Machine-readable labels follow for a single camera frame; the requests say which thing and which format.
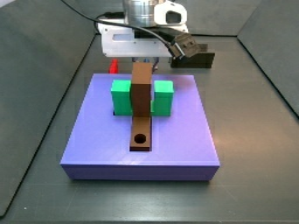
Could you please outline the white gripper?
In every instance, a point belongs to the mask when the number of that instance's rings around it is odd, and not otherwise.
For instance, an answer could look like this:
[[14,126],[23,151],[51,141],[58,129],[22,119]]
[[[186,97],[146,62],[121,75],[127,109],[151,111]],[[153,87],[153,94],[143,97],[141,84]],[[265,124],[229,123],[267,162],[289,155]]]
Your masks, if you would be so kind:
[[[158,24],[153,18],[134,21],[141,26],[173,41],[174,36],[187,32],[186,24]],[[165,43],[150,33],[134,30],[129,27],[110,24],[98,24],[102,34],[102,49],[107,57],[170,57]]]

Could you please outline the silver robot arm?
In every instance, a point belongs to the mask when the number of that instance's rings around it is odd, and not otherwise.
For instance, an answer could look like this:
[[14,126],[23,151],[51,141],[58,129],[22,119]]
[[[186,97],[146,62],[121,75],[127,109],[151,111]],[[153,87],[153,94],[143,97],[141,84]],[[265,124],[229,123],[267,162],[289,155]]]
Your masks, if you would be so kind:
[[[123,0],[125,17],[105,18],[106,22],[143,27],[169,42],[187,32],[187,10],[171,0]],[[171,57],[165,43],[150,33],[133,28],[98,24],[102,49],[107,57]]]

